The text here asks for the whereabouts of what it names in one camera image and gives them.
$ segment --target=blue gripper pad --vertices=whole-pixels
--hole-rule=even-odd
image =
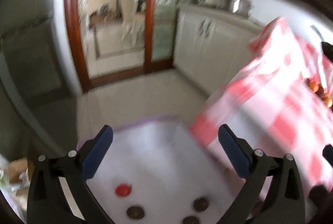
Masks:
[[[326,147],[323,149],[323,157],[333,167],[333,147],[331,144],[326,145]]]
[[[104,126],[96,138],[98,138],[97,141],[81,163],[81,177],[84,181],[94,177],[106,152],[111,146],[113,141],[112,128],[109,126]]]
[[[250,160],[236,141],[234,133],[223,125],[219,128],[219,142],[227,154],[231,164],[241,178],[250,176]]]

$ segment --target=cabinet door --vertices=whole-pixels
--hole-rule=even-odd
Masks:
[[[212,20],[204,35],[206,39],[196,82],[211,94],[227,84],[248,63],[247,45],[254,34],[237,26]]]
[[[196,78],[201,59],[204,23],[204,16],[180,13],[174,65],[193,81]]]

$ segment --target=chair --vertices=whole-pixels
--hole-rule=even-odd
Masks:
[[[135,45],[138,33],[144,31],[145,14],[136,13],[138,3],[136,0],[119,0],[123,17],[121,41],[129,34],[132,36],[133,46]]]

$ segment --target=screw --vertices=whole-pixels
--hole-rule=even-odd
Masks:
[[[261,156],[264,155],[264,152],[263,152],[261,149],[256,149],[256,150],[254,151],[254,154],[255,154],[256,156],[261,157]]]
[[[286,154],[286,158],[287,158],[289,161],[293,161],[293,160],[294,160],[294,157],[292,156],[292,154]]]
[[[41,155],[40,157],[38,157],[39,162],[43,162],[45,159],[46,159],[45,155]]]
[[[74,156],[76,156],[76,154],[77,154],[77,152],[75,150],[72,150],[68,153],[68,156],[69,157],[74,157]]]

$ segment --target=pink plaid cloth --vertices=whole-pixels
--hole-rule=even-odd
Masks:
[[[226,167],[232,168],[217,131],[226,123],[237,137],[267,155],[291,153],[305,195],[311,187],[333,187],[333,169],[322,157],[333,144],[333,113],[312,93],[305,79],[325,78],[333,92],[333,65],[296,36],[283,18],[268,24],[249,44],[255,59],[207,101],[191,127],[195,138]],[[262,195],[268,191],[264,185]]]

